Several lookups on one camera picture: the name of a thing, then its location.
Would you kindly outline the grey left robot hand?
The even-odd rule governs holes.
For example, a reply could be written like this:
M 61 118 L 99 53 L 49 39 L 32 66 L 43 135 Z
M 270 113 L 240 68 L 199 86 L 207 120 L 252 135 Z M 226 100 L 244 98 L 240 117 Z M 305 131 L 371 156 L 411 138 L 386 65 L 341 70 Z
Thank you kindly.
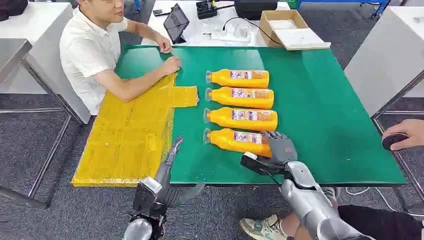
M 198 183 L 194 187 L 185 191 L 176 187 L 171 187 L 171 169 L 179 151 L 179 147 L 183 141 L 183 136 L 178 136 L 172 142 L 170 150 L 168 151 L 165 159 L 160 163 L 154 177 L 154 179 L 162 186 L 156 197 L 156 202 L 166 206 L 167 208 L 176 208 L 179 205 L 196 198 L 202 193 L 206 185 L 204 182 Z

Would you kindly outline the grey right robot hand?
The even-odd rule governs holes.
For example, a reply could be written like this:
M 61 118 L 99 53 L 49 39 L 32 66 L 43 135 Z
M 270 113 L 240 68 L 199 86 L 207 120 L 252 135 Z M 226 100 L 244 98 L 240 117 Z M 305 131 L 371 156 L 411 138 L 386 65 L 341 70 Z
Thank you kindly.
M 273 165 L 284 165 L 289 161 L 297 161 L 298 153 L 293 141 L 278 131 L 262 132 L 271 151 L 269 162 Z

